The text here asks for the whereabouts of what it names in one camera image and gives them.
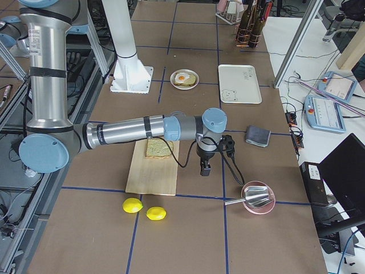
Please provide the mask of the bread slice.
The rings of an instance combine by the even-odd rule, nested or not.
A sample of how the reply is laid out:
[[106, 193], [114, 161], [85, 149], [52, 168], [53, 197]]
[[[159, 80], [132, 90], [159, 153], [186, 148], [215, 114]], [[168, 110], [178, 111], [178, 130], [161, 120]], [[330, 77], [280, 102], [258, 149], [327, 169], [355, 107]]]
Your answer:
[[189, 86], [194, 86], [195, 85], [196, 76], [193, 75], [193, 74], [190, 74], [190, 73], [187, 73], [187, 74], [189, 74], [189, 79], [186, 82], [182, 83], [182, 84], [176, 84], [177, 86], [187, 86], [187, 87], [189, 87]]
[[171, 156], [173, 150], [173, 142], [164, 141], [162, 139], [149, 139], [145, 152], [146, 158], [165, 159]]

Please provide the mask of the cream bear tray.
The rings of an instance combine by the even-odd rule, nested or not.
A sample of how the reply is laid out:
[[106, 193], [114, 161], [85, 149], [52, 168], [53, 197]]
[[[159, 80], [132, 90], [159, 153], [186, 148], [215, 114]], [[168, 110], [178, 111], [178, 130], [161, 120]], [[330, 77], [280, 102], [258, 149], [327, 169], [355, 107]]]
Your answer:
[[251, 65], [219, 65], [220, 99], [223, 103], [260, 104], [262, 96]]

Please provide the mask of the grey folded cloth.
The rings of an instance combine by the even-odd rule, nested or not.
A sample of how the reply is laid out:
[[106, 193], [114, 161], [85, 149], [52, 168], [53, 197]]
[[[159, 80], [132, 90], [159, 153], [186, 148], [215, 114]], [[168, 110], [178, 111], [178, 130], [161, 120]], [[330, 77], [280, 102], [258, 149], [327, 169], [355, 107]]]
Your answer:
[[269, 145], [270, 135], [270, 130], [249, 125], [245, 134], [245, 142], [258, 147], [267, 147]]

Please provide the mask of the right yellow lemon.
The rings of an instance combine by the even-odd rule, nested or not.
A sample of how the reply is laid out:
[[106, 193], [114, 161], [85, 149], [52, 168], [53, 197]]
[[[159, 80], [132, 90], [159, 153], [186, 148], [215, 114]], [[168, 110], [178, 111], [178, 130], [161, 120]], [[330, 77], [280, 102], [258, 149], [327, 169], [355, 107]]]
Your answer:
[[167, 215], [163, 207], [151, 207], [147, 209], [146, 216], [149, 220], [163, 220]]

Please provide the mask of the pink bowl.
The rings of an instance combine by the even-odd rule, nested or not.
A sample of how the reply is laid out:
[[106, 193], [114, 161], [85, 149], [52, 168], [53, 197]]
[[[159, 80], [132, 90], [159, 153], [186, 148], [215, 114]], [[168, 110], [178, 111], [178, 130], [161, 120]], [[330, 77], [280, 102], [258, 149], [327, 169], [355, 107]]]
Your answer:
[[275, 207], [275, 202], [276, 202], [276, 198], [275, 198], [275, 194], [273, 192], [273, 190], [265, 183], [261, 182], [261, 181], [250, 181], [248, 183], [246, 183], [242, 190], [241, 190], [241, 196], [243, 197], [245, 192], [246, 192], [246, 189], [248, 187], [251, 187], [251, 186], [265, 186], [267, 187], [268, 189], [268, 192], [269, 192], [269, 198], [271, 200], [271, 202], [263, 207], [259, 207], [259, 208], [252, 208], [252, 207], [249, 207], [248, 204], [246, 202], [243, 202], [243, 206], [251, 213], [253, 214], [256, 214], [256, 215], [264, 215], [264, 214], [267, 214], [269, 212], [271, 212], [273, 210], [273, 208]]

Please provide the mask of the fried egg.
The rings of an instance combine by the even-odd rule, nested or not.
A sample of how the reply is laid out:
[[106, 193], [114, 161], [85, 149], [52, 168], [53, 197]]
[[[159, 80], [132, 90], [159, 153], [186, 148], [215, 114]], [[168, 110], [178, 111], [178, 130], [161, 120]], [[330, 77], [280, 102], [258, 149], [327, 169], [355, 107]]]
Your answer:
[[189, 74], [184, 72], [179, 72], [175, 75], [174, 82], [175, 84], [182, 84], [189, 79]]

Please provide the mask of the left yellow lemon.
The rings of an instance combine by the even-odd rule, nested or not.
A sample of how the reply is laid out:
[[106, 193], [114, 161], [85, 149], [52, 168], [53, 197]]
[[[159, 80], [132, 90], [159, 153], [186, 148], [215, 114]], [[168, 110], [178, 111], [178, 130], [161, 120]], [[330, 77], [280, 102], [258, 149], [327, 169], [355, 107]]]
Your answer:
[[137, 198], [127, 198], [123, 202], [122, 208], [126, 213], [137, 213], [142, 210], [143, 204]]

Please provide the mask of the white round plate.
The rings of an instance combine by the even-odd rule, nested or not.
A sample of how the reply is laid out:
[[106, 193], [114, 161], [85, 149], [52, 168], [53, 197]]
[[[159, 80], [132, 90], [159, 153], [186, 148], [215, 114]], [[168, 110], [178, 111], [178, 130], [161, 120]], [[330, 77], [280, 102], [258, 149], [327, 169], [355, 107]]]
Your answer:
[[193, 89], [198, 85], [199, 80], [198, 74], [188, 69], [177, 70], [170, 76], [172, 86], [179, 90]]

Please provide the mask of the black power box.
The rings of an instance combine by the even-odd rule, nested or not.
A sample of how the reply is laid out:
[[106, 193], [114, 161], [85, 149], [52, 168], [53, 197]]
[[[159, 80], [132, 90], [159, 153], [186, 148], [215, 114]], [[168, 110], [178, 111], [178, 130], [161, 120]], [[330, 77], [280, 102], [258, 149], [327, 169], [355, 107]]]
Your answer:
[[318, 164], [303, 162], [300, 165], [302, 180], [307, 198], [311, 205], [325, 207], [328, 205], [327, 195], [320, 175]]

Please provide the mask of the dark wine bottle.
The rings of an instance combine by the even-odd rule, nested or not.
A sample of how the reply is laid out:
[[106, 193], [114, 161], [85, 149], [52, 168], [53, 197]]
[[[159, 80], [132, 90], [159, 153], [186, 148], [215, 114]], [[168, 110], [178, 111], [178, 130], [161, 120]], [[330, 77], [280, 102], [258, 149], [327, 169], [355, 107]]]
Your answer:
[[259, 40], [261, 39], [262, 29], [265, 25], [267, 18], [267, 9], [271, 6], [271, 1], [260, 1], [258, 10], [256, 12], [256, 18], [254, 21], [253, 29], [250, 33], [248, 46], [251, 48], [257, 47]]
[[248, 8], [244, 11], [238, 28], [252, 29], [257, 12], [257, 1], [248, 1]]

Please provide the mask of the teach pendant near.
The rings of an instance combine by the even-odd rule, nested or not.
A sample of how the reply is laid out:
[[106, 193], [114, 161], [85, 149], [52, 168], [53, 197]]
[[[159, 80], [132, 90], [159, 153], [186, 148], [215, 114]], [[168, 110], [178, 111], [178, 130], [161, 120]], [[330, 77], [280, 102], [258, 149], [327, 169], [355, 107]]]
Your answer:
[[311, 128], [337, 134], [346, 132], [340, 108], [332, 100], [308, 95], [305, 98], [304, 107], [306, 119]]

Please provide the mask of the teach pendant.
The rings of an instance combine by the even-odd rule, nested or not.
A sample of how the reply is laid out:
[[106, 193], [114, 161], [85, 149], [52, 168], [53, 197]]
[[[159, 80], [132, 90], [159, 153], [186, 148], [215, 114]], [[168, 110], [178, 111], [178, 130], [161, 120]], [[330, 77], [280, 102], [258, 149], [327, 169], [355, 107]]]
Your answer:
[[343, 76], [335, 71], [324, 74], [317, 89], [343, 102], [349, 103], [355, 91], [357, 82], [349, 76]]
[[340, 108], [332, 100], [308, 95], [305, 98], [304, 107], [306, 119], [311, 128], [337, 134], [346, 132]]

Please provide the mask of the black laptop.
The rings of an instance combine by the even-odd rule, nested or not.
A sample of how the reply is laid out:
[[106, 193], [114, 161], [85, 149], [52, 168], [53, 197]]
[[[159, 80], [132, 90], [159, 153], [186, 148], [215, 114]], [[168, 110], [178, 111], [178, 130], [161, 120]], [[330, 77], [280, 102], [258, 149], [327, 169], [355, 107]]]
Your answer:
[[318, 227], [324, 237], [364, 224], [364, 144], [349, 134], [319, 164], [319, 172], [332, 194], [347, 211], [349, 218], [332, 225]]

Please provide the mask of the teach pendant far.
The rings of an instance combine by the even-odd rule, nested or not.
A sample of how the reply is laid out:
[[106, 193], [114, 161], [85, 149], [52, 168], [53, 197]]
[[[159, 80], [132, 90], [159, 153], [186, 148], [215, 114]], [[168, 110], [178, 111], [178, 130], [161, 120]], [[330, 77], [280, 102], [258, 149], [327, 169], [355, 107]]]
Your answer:
[[355, 91], [357, 82], [349, 76], [343, 76], [335, 71], [324, 74], [317, 89], [343, 102], [349, 103]]

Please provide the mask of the aluminium frame post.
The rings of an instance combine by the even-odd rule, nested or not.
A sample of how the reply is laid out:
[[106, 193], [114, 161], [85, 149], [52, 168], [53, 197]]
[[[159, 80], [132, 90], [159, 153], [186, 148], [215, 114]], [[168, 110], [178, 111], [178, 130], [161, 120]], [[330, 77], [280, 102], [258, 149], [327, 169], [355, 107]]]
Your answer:
[[315, 19], [316, 14], [318, 13], [322, 3], [324, 0], [312, 0], [309, 3], [309, 6], [296, 30], [296, 33], [291, 41], [289, 49], [283, 59], [283, 62], [278, 70], [278, 73], [275, 77], [273, 87], [279, 88], [283, 78], [289, 69], [307, 31], [310, 28], [311, 22]]

